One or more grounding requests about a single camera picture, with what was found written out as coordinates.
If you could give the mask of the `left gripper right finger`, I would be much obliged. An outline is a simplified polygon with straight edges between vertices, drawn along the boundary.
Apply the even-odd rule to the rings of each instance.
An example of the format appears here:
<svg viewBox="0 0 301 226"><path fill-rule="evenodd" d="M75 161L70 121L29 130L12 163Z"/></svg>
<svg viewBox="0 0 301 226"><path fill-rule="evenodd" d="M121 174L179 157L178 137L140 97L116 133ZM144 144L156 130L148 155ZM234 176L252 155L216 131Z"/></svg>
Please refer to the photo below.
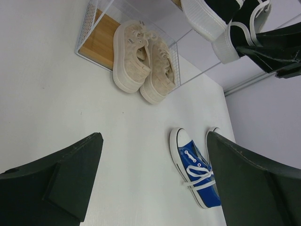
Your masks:
<svg viewBox="0 0 301 226"><path fill-rule="evenodd" d="M229 226L299 226L301 171L245 149L216 132L206 138Z"/></svg>

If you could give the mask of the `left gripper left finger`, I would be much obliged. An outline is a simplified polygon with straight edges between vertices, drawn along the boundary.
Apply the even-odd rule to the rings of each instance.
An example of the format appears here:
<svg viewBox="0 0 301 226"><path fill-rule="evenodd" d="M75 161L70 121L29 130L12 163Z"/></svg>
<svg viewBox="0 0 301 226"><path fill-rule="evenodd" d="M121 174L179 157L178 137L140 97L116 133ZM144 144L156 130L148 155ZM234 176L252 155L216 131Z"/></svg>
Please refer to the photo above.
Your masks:
<svg viewBox="0 0 301 226"><path fill-rule="evenodd" d="M78 226L84 222L103 137L80 141L0 175L2 226Z"/></svg>

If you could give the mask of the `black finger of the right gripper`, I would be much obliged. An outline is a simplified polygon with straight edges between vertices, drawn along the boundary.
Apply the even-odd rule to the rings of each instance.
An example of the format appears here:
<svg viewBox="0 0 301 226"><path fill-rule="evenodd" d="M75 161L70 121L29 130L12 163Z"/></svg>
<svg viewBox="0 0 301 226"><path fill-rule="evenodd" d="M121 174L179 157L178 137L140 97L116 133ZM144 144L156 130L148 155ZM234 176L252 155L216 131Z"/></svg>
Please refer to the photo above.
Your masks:
<svg viewBox="0 0 301 226"><path fill-rule="evenodd" d="M301 74L301 28L284 27L257 34L259 44L239 45L238 53L248 56L266 73L277 78L293 78Z"/></svg>

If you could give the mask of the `black white sneaker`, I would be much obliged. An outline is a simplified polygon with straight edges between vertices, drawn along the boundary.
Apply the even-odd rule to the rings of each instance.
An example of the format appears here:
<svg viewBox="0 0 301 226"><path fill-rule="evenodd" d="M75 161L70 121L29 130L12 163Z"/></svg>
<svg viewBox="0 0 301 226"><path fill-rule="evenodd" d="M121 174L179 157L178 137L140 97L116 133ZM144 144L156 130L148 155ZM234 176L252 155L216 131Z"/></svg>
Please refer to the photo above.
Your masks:
<svg viewBox="0 0 301 226"><path fill-rule="evenodd" d="M242 8L242 0L182 0L182 10L192 26L209 42L215 41Z"/></svg>
<svg viewBox="0 0 301 226"><path fill-rule="evenodd" d="M256 34L266 24L270 11L270 0L244 1L225 32L212 43L214 53L223 64L236 61L243 56L237 52L237 47L261 45Z"/></svg>

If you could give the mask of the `beige platform sneaker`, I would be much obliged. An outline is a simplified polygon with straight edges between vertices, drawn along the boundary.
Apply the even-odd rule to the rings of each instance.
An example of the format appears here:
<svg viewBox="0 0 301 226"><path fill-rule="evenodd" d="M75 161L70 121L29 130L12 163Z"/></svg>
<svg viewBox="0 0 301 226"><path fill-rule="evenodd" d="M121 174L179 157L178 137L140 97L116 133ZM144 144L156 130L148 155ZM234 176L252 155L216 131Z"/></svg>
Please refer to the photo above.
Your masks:
<svg viewBox="0 0 301 226"><path fill-rule="evenodd" d="M113 80L126 93L135 93L151 73L149 33L139 21L126 21L113 36Z"/></svg>
<svg viewBox="0 0 301 226"><path fill-rule="evenodd" d="M175 69L166 42L159 37L149 45L151 73L140 87L140 93L150 104L159 104L176 87Z"/></svg>

